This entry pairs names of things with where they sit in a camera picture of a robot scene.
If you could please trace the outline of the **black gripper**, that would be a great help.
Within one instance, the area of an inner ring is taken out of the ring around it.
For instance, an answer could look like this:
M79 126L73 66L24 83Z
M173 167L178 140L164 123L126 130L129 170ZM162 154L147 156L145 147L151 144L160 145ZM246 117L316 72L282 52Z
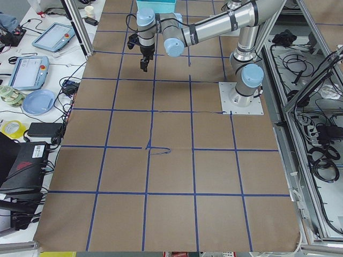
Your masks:
M155 44L152 44L151 46L142 45L139 41L138 34L134 33L129 36L127 46L130 50L132 50L135 46L140 47L140 52L143 54L143 57L140 60L140 69L144 72L147 72L149 62L154 59Z

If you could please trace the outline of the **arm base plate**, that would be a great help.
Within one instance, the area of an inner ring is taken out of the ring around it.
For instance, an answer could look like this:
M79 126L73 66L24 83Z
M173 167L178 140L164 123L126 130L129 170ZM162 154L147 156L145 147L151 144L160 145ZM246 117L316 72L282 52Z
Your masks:
M235 82L219 82L221 112L227 115L263 115L260 97L242 96Z

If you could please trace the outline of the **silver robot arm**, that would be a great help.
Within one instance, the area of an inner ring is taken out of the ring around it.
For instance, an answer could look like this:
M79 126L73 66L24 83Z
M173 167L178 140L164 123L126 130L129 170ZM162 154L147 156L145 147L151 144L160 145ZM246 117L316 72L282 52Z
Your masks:
M143 55L140 68L146 72L155 52L156 34L163 36L167 55L178 57L183 54L185 47L239 31L237 47L230 57L237 76L234 92L241 97L252 97L264 77L263 70L252 62L256 56L259 27L277 14L284 4L284 1L247 1L235 9L228 9L194 24L182 23L179 13L155 13L150 8L144 8L135 15L137 30L129 36L127 46L129 49L140 47Z

